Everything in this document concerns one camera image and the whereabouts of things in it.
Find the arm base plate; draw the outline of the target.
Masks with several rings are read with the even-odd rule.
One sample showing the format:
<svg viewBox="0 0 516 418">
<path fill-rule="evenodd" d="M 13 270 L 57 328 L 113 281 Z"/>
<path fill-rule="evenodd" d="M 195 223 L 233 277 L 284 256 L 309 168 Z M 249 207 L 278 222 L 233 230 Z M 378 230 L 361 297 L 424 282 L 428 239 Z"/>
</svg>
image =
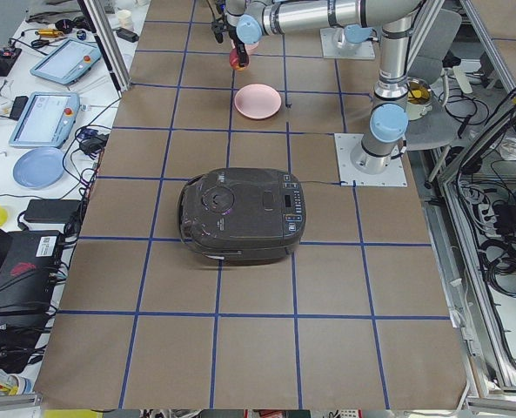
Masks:
<svg viewBox="0 0 516 418">
<path fill-rule="evenodd" d="M 320 40 L 324 58 L 373 60 L 373 29 L 357 24 L 344 28 L 324 28 L 320 30 Z"/>
<path fill-rule="evenodd" d="M 395 145 L 385 157 L 362 147 L 363 134 L 335 133 L 339 183 L 343 186 L 407 187 L 404 164 Z"/>
</svg>

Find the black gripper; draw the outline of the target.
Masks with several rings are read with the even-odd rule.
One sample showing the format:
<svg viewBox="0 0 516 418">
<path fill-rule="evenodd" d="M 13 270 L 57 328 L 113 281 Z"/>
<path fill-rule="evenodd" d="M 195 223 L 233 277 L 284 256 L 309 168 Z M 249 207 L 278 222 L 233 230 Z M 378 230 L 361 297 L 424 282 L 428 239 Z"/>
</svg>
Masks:
<svg viewBox="0 0 516 418">
<path fill-rule="evenodd" d="M 234 43 L 234 65 L 235 66 L 247 66 L 248 65 L 248 54 L 245 51 L 245 44 L 240 41 L 237 34 L 237 27 L 233 24 L 227 24 L 227 32 L 229 38 Z"/>
</svg>

